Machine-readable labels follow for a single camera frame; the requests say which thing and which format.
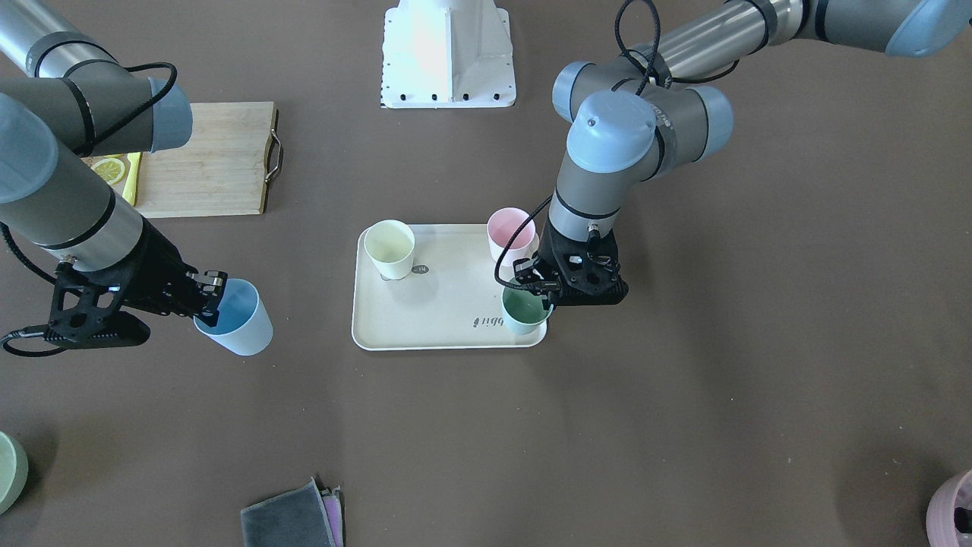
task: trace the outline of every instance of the cutting board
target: cutting board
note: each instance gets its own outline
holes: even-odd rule
[[[191,108],[192,137],[185,146],[142,155],[135,208],[148,218],[263,213],[267,186],[282,160],[276,105],[221,102]],[[270,168],[273,148],[278,148],[278,165]],[[114,188],[120,194],[123,186]]]

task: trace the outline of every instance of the brown table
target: brown table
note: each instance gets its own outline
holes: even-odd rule
[[[726,149],[624,207],[623,304],[559,310],[531,349],[372,353],[358,234],[546,197],[551,84],[616,55],[619,2],[501,2],[519,96],[478,111],[378,107],[393,2],[51,3],[124,63],[174,62],[194,102],[277,102],[265,214],[156,221],[252,280],[276,336],[241,358],[149,317],[141,347],[0,356],[0,430],[32,464],[0,544],[240,545],[240,509],[318,476],[352,546],[921,545],[972,467],[972,32],[924,60],[744,59],[717,84]],[[713,2],[658,5],[674,28]],[[49,298],[0,260],[4,332]]]

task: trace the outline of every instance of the mint green bowl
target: mint green bowl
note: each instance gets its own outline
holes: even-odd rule
[[[0,431],[0,515],[14,504],[27,482],[27,454],[14,438]]]

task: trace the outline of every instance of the lemon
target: lemon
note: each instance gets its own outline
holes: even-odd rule
[[[91,168],[108,184],[115,184],[124,176],[124,164],[117,158],[105,158]]]

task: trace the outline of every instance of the gray cloth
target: gray cloth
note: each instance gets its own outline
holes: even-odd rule
[[[246,547],[336,547],[317,484],[271,497],[240,511]]]

